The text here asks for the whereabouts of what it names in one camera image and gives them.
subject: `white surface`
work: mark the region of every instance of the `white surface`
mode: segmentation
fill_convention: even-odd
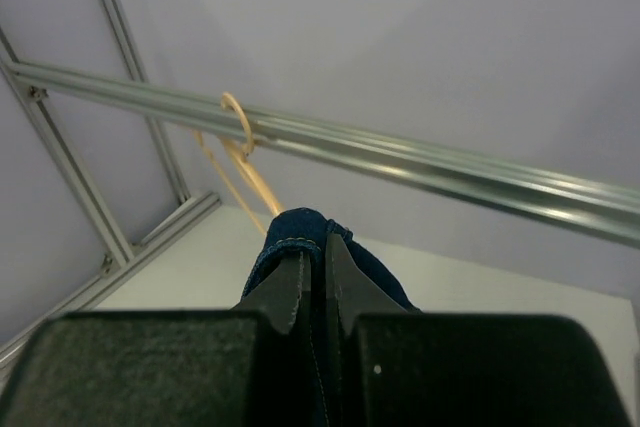
[[[0,25],[19,57],[126,78],[100,0],[0,0]],[[140,240],[177,207],[143,118],[55,93],[51,101],[114,217]]]
[[[397,245],[357,239],[429,311],[565,315],[602,350],[635,417],[638,336],[628,300],[501,272]],[[240,298],[264,239],[246,214],[221,207],[107,298],[100,309],[228,308]]]
[[[104,247],[0,74],[0,345],[99,272]]]
[[[122,1],[155,83],[640,185],[640,0]],[[188,133],[173,138],[189,184],[230,201]],[[640,289],[638,251],[281,154],[254,159],[286,206],[369,238]]]

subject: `black plastic part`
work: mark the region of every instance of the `black plastic part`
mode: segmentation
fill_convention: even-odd
[[[320,272],[305,254],[283,259],[229,311],[45,323],[0,398],[0,426],[630,427],[575,322],[404,313],[340,237],[326,252]]]
[[[350,347],[362,397],[345,425],[631,425],[593,340],[564,318],[363,316]]]
[[[283,368],[287,349],[255,313],[70,314],[29,342],[0,400],[0,425],[295,423],[305,393],[291,392],[282,409],[276,388],[301,382]]]

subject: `blue denim garment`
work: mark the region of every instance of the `blue denim garment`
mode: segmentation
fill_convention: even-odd
[[[417,310],[409,302],[400,282],[387,268],[353,241],[353,234],[333,220],[311,209],[293,209],[273,219],[262,252],[249,274],[242,297],[255,289],[278,266],[287,253],[306,252],[311,259],[312,311],[310,318],[311,349],[317,376],[311,381],[314,404],[312,423],[315,426],[334,424],[338,415],[335,405],[338,388],[332,385],[329,372],[328,334],[326,331],[325,246],[329,234],[340,234],[358,268],[398,305]]]
[[[351,231],[333,220],[325,219],[319,212],[306,208],[288,210],[273,219],[242,297],[248,295],[273,272],[286,253],[307,252],[311,257],[313,279],[324,279],[324,249],[327,236],[334,233],[342,236],[351,257],[363,274],[398,305],[405,309],[413,308],[400,282],[382,262],[353,240]]]

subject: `metal rod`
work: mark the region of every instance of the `metal rod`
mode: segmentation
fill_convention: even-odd
[[[138,82],[147,82],[147,75],[144,70],[142,59],[138,54],[131,29],[127,23],[124,15],[124,9],[120,3],[120,0],[100,0],[104,9],[105,15],[109,20],[109,26],[116,39],[122,60],[127,68],[129,77],[132,80]],[[189,197],[189,189],[184,180],[180,166],[176,160],[171,143],[167,137],[165,126],[162,122],[152,118],[146,117],[147,126],[151,133],[151,138],[155,144],[160,161],[164,167],[165,174],[169,179],[171,187],[178,199],[178,203],[182,204]]]
[[[214,98],[35,62],[9,68],[27,85],[217,135],[244,136],[237,118]],[[255,107],[245,112],[263,147],[640,248],[636,190],[337,123]]]
[[[54,118],[53,111],[47,108],[46,96],[42,91],[18,84],[2,62],[8,59],[16,60],[16,55],[0,30],[0,70],[4,78],[16,94],[33,128],[84,208],[109,254],[119,265],[126,265],[133,259],[133,250],[80,155],[62,130],[61,123]]]
[[[188,204],[181,205],[169,216],[166,223],[161,224],[158,232],[154,231],[152,238],[143,243],[142,249],[127,268],[115,269],[108,276],[98,275],[91,279],[13,340],[4,344],[0,349],[0,383],[9,375],[11,365],[20,354],[22,347],[43,321],[65,312],[95,307],[219,206],[220,198],[214,193],[207,193],[197,199],[192,198]]]

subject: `screw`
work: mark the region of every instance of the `screw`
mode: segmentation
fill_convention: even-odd
[[[113,258],[109,254],[104,254],[101,270],[101,274],[103,277],[107,277],[113,270]]]
[[[44,89],[40,89],[38,87],[35,87],[33,85],[29,86],[29,90],[27,91],[27,93],[29,94],[29,97],[33,100],[35,100],[36,102],[39,100],[44,99],[47,96],[47,91]]]

